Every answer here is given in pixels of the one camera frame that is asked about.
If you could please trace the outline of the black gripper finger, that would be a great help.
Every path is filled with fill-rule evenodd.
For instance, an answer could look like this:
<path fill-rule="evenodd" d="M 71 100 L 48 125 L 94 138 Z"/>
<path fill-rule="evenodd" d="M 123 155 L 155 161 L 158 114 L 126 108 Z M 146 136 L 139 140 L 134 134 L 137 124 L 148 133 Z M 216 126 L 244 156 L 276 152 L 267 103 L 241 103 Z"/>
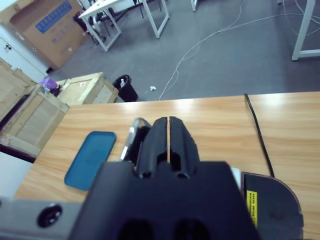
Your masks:
<path fill-rule="evenodd" d="M 169 127 L 171 169 L 178 178 L 190 179 L 200 162 L 197 145 L 181 119 L 170 116 Z"/>
<path fill-rule="evenodd" d="M 167 117 L 157 119 L 140 145 L 136 163 L 136 175 L 152 178 L 161 163 L 168 162 Z"/>

